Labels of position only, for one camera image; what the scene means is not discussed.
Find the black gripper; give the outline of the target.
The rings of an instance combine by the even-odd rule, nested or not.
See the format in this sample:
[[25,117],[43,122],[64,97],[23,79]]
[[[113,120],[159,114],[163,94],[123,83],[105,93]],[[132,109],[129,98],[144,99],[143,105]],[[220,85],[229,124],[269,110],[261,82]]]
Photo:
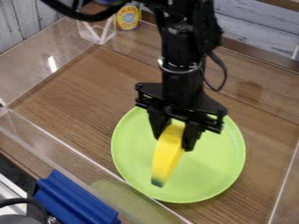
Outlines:
[[185,124],[181,147],[192,151],[205,130],[221,132],[228,110],[203,89],[207,82],[203,65],[180,70],[163,68],[161,71],[160,83],[135,84],[135,105],[148,113],[155,138],[160,137],[172,119]]

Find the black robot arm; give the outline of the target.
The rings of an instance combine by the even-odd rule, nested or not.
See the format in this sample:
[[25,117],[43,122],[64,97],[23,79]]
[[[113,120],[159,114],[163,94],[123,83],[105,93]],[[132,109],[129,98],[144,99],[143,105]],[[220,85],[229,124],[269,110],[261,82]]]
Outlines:
[[223,30],[213,0],[139,0],[153,12],[161,37],[159,83],[137,83],[135,105],[148,113],[155,137],[172,120],[184,123],[181,147],[191,151],[204,131],[220,133],[227,108],[205,93],[207,60],[224,65],[213,50]]

